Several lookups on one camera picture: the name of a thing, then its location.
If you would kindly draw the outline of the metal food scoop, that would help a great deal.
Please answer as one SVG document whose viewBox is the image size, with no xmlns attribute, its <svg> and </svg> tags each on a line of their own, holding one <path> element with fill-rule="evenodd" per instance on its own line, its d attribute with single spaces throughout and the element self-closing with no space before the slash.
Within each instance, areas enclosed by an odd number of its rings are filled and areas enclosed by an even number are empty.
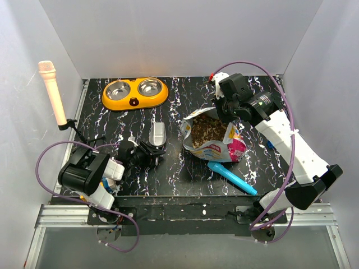
<svg viewBox="0 0 359 269">
<path fill-rule="evenodd" d="M 149 143 L 155 147 L 161 147 L 167 139 L 165 124 L 163 122 L 154 122 L 151 125 L 149 133 Z"/>
</svg>

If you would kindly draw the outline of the pet food bag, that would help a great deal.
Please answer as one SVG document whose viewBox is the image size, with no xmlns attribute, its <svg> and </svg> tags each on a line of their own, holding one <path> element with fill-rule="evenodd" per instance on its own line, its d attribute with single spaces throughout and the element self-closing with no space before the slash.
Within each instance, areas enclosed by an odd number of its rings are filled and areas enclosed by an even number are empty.
<svg viewBox="0 0 359 269">
<path fill-rule="evenodd" d="M 183 118 L 180 130 L 183 147 L 199 159 L 236 163 L 246 153 L 237 127 L 221 122 L 214 107 L 197 109 Z"/>
</svg>

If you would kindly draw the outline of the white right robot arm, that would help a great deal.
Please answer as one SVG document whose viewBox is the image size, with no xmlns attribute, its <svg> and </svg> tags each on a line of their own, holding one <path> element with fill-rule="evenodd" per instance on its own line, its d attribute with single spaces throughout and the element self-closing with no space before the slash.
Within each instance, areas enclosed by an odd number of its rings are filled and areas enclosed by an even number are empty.
<svg viewBox="0 0 359 269">
<path fill-rule="evenodd" d="M 274 213 L 295 207 L 307 209 L 343 174 L 338 164 L 329 165 L 291 128 L 279 99 L 268 91 L 254 94 L 240 73 L 217 73 L 210 78 L 215 85 L 215 104 L 220 120 L 241 119 L 261 133 L 291 168 L 294 182 L 284 190 L 271 191 L 259 200 L 254 217 L 265 223 Z"/>
</svg>

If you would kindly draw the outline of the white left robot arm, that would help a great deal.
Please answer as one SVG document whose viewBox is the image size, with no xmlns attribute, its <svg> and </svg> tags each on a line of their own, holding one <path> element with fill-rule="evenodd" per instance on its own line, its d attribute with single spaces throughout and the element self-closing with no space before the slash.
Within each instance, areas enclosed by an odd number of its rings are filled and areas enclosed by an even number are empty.
<svg viewBox="0 0 359 269">
<path fill-rule="evenodd" d="M 100 206 L 100 217 L 107 224 L 119 219 L 113 206 L 114 197 L 101 185 L 102 179 L 120 181 L 132 168 L 155 168 L 165 151 L 144 142 L 123 141 L 116 157 L 86 146 L 78 147 L 58 174 L 58 182 L 84 197 L 86 202 Z"/>
</svg>

